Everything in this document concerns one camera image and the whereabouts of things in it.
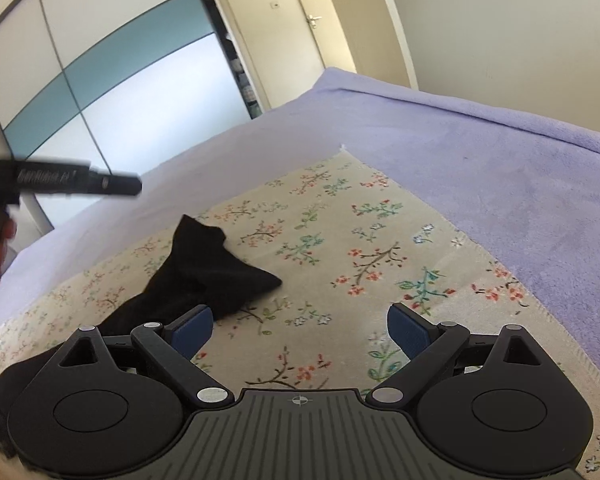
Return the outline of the dark shelf with items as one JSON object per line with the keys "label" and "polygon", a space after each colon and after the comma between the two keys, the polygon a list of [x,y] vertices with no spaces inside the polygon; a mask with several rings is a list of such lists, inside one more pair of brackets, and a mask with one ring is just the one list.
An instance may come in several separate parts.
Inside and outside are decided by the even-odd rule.
{"label": "dark shelf with items", "polygon": [[219,12],[219,31],[221,46],[228,59],[228,65],[236,80],[238,90],[242,95],[242,100],[247,107],[249,116],[252,119],[256,119],[263,114],[262,106],[257,96],[256,88],[254,88],[251,78],[247,74],[245,65],[239,56],[238,49],[234,44],[234,39],[230,34],[230,30],[228,29],[221,12]]}

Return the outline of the black pants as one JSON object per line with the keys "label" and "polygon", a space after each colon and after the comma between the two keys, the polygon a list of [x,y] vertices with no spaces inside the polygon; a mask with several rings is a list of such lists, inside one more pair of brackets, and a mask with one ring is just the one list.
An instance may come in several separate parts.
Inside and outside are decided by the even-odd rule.
{"label": "black pants", "polygon": [[[183,216],[171,252],[144,290],[125,301],[98,326],[104,336],[122,336],[145,322],[170,324],[193,307],[211,309],[215,321],[282,284],[274,274],[250,266],[224,247],[225,233]],[[15,400],[57,352],[58,346],[12,364],[0,375],[0,451],[15,455],[4,416]]]}

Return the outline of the lavender bed sheet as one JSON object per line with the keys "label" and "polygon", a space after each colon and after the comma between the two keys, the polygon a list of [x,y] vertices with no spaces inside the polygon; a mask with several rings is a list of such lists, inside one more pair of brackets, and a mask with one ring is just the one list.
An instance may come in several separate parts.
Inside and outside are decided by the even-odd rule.
{"label": "lavender bed sheet", "polygon": [[145,174],[23,249],[0,325],[137,240],[346,150],[504,263],[600,369],[600,133],[331,68],[261,117]]}

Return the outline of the cream open bedroom door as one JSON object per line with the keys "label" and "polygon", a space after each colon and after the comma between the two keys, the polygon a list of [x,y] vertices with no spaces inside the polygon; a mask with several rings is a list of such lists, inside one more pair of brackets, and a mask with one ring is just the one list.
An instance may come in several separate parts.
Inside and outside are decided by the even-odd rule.
{"label": "cream open bedroom door", "polygon": [[356,71],[418,88],[415,67],[394,0],[332,0]]}

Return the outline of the floral cream blanket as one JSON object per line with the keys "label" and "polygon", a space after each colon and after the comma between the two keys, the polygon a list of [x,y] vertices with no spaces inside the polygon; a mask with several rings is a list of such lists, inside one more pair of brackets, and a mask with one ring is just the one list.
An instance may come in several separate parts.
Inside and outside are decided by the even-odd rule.
{"label": "floral cream blanket", "polygon": [[[98,326],[183,216],[282,280],[193,359]],[[0,326],[0,375],[57,352],[4,416],[0,479],[600,479],[600,371],[501,261],[340,153],[137,240]],[[404,304],[468,329],[410,360]]]}

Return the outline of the white and teal wardrobe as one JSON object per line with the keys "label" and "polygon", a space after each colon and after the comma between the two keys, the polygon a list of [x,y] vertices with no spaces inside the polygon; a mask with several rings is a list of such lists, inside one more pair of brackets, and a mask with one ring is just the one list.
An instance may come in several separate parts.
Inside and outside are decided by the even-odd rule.
{"label": "white and teal wardrobe", "polygon": [[0,0],[0,150],[146,174],[252,119],[208,0]]}

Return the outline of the far hallway door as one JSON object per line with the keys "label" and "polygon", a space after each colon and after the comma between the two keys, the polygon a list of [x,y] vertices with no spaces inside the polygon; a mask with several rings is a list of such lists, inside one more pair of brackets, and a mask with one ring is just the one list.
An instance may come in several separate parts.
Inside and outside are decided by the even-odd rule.
{"label": "far hallway door", "polygon": [[332,0],[214,0],[262,110],[310,90],[328,68],[354,73]]}

